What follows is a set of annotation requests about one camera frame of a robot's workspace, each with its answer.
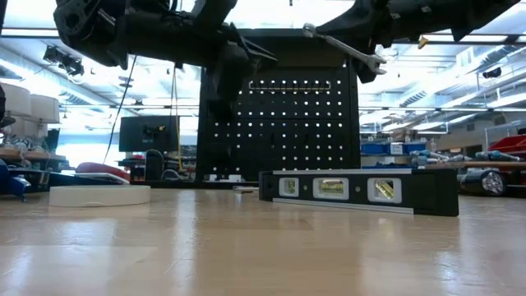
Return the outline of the red storage bin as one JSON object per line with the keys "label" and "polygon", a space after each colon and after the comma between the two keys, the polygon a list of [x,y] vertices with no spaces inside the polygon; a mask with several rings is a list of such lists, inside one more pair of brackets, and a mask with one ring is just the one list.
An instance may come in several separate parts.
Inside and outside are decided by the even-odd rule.
{"label": "red storage bin", "polygon": [[526,135],[508,136],[491,145],[488,150],[498,150],[506,154],[526,153]]}

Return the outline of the silver combination wrench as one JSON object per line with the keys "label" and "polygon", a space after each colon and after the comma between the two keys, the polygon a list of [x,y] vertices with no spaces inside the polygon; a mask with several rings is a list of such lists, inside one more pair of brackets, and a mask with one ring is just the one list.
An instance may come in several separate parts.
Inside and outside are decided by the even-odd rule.
{"label": "silver combination wrench", "polygon": [[302,32],[308,38],[323,39],[328,44],[345,52],[351,57],[356,58],[357,60],[361,62],[364,62],[373,73],[377,75],[386,74],[386,70],[381,69],[381,64],[386,64],[386,60],[383,57],[378,56],[375,53],[374,54],[363,53],[332,36],[319,34],[316,30],[316,27],[313,24],[308,23],[308,22],[303,25]]}

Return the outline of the black aluminium table frame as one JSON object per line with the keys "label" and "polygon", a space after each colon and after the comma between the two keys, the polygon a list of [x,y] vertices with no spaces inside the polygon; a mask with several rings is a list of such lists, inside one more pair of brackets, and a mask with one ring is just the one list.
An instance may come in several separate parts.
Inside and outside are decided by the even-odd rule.
{"label": "black aluminium table frame", "polygon": [[205,181],[130,181],[131,185],[150,186],[159,189],[210,189],[230,190],[235,187],[258,187],[258,182],[205,182]]}

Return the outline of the black office chair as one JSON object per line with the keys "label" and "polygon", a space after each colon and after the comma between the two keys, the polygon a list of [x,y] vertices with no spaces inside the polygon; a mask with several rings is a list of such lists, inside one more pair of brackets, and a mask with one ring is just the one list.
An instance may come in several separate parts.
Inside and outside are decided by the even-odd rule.
{"label": "black office chair", "polygon": [[145,153],[145,181],[159,181],[164,172],[164,155],[158,150]]}

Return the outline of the white tape roll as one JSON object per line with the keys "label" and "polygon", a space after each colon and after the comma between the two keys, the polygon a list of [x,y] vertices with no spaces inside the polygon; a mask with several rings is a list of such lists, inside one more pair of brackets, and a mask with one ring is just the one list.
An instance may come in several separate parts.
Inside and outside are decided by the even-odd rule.
{"label": "white tape roll", "polygon": [[149,186],[85,185],[51,187],[48,204],[55,207],[134,206],[150,202]]}

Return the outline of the black flashlight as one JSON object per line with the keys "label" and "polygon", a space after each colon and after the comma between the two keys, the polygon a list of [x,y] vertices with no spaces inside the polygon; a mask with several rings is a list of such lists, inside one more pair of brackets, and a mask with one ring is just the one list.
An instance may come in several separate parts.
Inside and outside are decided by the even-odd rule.
{"label": "black flashlight", "polygon": [[506,191],[506,180],[494,169],[469,171],[457,176],[459,191],[472,195],[500,197]]}

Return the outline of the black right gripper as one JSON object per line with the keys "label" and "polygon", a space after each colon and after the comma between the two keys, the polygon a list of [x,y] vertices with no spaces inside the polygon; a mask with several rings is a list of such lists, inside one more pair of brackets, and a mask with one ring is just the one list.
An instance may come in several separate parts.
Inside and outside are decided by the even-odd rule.
{"label": "black right gripper", "polygon": [[362,64],[357,74],[362,83],[373,82],[377,76],[386,74],[381,66],[387,61],[376,53],[377,27],[390,19],[390,0],[355,0],[354,4],[335,19],[316,27],[319,35],[344,37],[361,51],[358,60]]}

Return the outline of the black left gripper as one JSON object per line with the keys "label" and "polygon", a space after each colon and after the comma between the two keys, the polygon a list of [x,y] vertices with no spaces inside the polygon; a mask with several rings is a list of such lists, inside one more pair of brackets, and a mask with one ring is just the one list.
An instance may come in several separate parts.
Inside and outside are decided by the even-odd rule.
{"label": "black left gripper", "polygon": [[245,39],[233,23],[229,24],[228,33],[233,39],[221,47],[216,64],[209,70],[209,74],[218,99],[232,102],[238,97],[245,75],[251,72],[250,58],[270,62],[277,62],[277,58],[268,50]]}

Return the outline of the black pegboard tool cart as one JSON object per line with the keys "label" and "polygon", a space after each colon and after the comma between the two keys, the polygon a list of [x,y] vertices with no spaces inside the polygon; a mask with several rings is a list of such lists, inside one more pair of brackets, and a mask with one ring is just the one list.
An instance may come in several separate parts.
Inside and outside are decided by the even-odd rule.
{"label": "black pegboard tool cart", "polygon": [[[229,122],[207,118],[207,102],[220,99],[201,73],[196,181],[237,175],[255,182],[262,171],[359,168],[357,76],[349,59],[299,29],[246,35],[271,51],[278,64],[243,82],[229,102]],[[248,89],[249,81],[330,81],[332,89],[258,91]]]}

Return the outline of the black computer monitor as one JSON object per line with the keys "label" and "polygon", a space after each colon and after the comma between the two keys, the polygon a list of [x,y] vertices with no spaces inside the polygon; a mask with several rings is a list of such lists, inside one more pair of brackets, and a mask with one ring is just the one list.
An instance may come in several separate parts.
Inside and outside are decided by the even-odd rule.
{"label": "black computer monitor", "polygon": [[179,119],[176,116],[140,116],[121,118],[121,152],[170,152],[178,149]]}

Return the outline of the red hand tool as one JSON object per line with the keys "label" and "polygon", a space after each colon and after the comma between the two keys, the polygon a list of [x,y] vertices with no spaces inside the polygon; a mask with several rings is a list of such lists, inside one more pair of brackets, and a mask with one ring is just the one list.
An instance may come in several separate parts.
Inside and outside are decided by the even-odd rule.
{"label": "red hand tool", "polygon": [[94,163],[94,162],[83,162],[79,164],[76,169],[76,173],[108,173],[115,177],[124,180],[126,183],[130,181],[130,174],[122,169],[115,168],[110,165]]}

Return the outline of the black pegboard hook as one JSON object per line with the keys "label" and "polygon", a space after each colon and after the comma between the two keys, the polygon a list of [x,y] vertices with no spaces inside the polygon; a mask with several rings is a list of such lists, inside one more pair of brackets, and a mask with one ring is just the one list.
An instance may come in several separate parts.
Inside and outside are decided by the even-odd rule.
{"label": "black pegboard hook", "polygon": [[233,119],[232,104],[223,100],[207,102],[207,118],[217,122],[229,122]]}

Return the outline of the wooden workbench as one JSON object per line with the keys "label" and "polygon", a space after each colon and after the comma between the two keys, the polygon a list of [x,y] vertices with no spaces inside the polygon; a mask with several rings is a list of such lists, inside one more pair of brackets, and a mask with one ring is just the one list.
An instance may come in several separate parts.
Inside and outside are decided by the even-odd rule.
{"label": "wooden workbench", "polygon": [[427,164],[427,169],[468,169],[468,168],[496,168],[504,170],[526,170],[526,162],[516,161],[462,161],[462,162],[443,162],[437,164]]}

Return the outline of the grey teal power tool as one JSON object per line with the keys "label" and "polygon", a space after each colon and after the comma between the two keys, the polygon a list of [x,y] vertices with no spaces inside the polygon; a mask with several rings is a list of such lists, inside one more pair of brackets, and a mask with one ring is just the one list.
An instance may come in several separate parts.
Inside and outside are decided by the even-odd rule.
{"label": "grey teal power tool", "polygon": [[519,159],[513,155],[501,153],[498,150],[480,151],[475,154],[476,160],[482,161],[518,161]]}

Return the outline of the blue caulking gun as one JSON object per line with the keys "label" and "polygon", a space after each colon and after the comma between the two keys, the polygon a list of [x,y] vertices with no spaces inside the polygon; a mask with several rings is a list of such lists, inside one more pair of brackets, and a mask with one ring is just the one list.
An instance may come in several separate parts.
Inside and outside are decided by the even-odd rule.
{"label": "blue caulking gun", "polygon": [[15,196],[25,201],[26,193],[49,190],[49,172],[8,165],[0,159],[0,196]]}

